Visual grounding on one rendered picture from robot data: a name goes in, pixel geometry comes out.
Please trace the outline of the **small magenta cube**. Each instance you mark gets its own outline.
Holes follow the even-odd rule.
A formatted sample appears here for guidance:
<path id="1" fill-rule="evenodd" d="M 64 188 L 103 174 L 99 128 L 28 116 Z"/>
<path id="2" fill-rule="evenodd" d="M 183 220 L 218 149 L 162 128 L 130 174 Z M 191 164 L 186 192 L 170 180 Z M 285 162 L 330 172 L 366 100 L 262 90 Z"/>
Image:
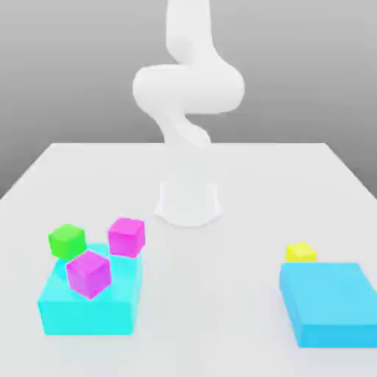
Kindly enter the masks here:
<path id="1" fill-rule="evenodd" d="M 91 300 L 112 284 L 110 260 L 86 250 L 66 264 L 69 287 Z"/>
<path id="2" fill-rule="evenodd" d="M 137 258 L 145 245 L 144 221 L 120 217 L 108 230 L 110 253 L 115 256 Z"/>

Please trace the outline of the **small yellow cube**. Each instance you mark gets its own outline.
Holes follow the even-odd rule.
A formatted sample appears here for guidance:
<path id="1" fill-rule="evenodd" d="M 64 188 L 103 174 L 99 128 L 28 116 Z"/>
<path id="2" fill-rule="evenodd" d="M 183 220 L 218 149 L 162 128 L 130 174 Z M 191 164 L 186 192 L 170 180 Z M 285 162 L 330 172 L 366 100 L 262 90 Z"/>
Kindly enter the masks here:
<path id="1" fill-rule="evenodd" d="M 315 262 L 316 251 L 307 242 L 298 242 L 286 246 L 285 262 Z"/>

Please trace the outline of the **small green cube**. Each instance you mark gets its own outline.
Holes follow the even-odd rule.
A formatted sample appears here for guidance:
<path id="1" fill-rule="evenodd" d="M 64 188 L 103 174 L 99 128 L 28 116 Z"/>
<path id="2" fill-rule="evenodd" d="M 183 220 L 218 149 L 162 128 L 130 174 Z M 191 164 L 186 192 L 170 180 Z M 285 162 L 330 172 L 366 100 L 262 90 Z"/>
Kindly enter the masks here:
<path id="1" fill-rule="evenodd" d="M 49 234 L 53 256 L 70 261 L 87 250 L 85 231 L 75 225 L 64 224 Z"/>

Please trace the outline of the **large cyan box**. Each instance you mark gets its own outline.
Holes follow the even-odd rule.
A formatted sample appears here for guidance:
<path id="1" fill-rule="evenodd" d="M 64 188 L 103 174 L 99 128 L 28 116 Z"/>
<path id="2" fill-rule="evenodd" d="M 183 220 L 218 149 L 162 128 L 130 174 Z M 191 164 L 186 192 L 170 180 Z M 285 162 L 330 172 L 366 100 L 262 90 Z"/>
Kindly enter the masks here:
<path id="1" fill-rule="evenodd" d="M 69 287 L 66 263 L 57 261 L 38 298 L 46 335 L 133 333 L 143 281 L 142 255 L 112 256 L 105 243 L 91 243 L 89 249 L 110 260 L 112 284 L 89 300 Z"/>

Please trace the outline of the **large blue box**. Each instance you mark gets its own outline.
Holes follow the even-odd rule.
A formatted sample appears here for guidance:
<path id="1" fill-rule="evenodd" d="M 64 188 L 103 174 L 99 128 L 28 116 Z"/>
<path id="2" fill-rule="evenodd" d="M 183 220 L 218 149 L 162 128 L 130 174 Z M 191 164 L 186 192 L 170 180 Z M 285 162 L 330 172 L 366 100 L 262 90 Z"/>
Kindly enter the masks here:
<path id="1" fill-rule="evenodd" d="M 357 263 L 285 262 L 279 287 L 301 348 L 377 348 L 377 290 Z"/>

